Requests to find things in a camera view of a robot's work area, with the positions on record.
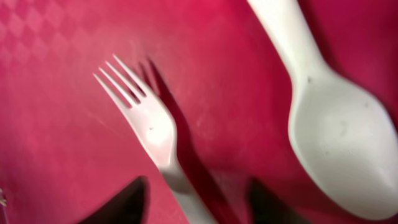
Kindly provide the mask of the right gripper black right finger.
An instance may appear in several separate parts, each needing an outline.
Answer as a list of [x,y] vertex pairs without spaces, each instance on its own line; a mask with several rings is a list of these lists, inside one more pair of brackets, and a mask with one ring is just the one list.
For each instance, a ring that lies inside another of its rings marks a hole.
[[255,224],[310,224],[255,178],[248,185],[248,204]]

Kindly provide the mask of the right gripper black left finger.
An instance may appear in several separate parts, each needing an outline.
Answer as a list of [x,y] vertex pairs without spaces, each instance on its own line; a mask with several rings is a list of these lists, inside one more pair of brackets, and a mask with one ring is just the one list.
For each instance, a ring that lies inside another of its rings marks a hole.
[[78,224],[141,224],[148,208],[147,179],[139,176]]

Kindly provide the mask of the white plastic fork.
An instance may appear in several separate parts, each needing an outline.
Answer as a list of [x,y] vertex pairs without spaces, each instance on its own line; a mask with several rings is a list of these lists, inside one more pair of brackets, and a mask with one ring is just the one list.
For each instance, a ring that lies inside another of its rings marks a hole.
[[113,91],[97,74],[93,74],[122,112],[139,142],[158,168],[189,223],[216,223],[177,158],[177,126],[169,109],[116,54],[113,58],[130,80],[108,61],[105,64],[127,86],[124,89],[105,69],[98,70],[113,84]]

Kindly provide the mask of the white plastic spoon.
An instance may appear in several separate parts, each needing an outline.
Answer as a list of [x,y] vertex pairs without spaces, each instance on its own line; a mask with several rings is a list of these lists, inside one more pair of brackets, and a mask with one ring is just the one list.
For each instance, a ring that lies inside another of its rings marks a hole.
[[325,62],[297,1],[249,5],[289,73],[289,141],[307,174],[357,217],[396,215],[397,131],[384,105]]

